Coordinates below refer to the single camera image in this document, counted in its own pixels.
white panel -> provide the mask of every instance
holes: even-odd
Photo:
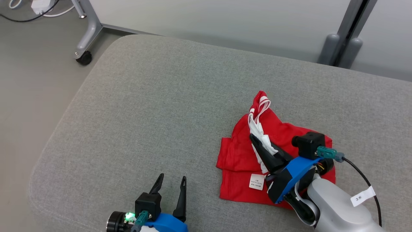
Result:
[[[90,0],[101,23],[315,62],[350,0]]]
[[[351,69],[412,81],[412,1],[378,0]]]

clothing tag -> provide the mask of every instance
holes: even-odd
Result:
[[[376,193],[373,190],[372,186],[370,186],[367,190],[358,193],[357,195],[351,197],[351,201],[354,207],[362,204],[362,202],[368,200],[369,198],[375,196]]]
[[[264,175],[252,174],[250,176],[249,188],[263,190]]]

gray fabric surface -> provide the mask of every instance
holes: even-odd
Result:
[[[412,83],[144,35],[106,50],[47,143],[29,187],[39,224],[105,231],[165,173],[165,213],[187,176],[190,231],[312,231],[292,211],[219,199],[220,139],[259,90],[281,120],[327,134],[366,174],[388,231],[412,231]],[[349,164],[336,168],[349,194],[367,188]]]

folded red clothing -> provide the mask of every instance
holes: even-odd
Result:
[[[251,202],[258,204],[275,205],[267,195],[267,186],[263,190],[249,187],[251,174],[266,174],[264,167],[258,161],[249,135],[257,125],[259,130],[270,141],[293,157],[298,156],[298,148],[292,146],[292,138],[301,136],[311,131],[297,127],[290,123],[282,123],[276,114],[269,108],[270,101],[265,92],[260,91],[254,98],[250,113],[244,115],[235,125],[231,138],[222,138],[220,152],[216,167],[222,169],[222,184],[220,186],[220,198],[230,201]],[[325,136],[326,147],[332,147],[332,140]],[[323,175],[335,183],[335,168]],[[290,208],[286,202],[276,206]]]

power strip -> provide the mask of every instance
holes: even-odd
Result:
[[[54,0],[33,0],[33,2],[31,3],[31,8],[36,14],[42,14],[43,12],[50,9],[53,4]]]

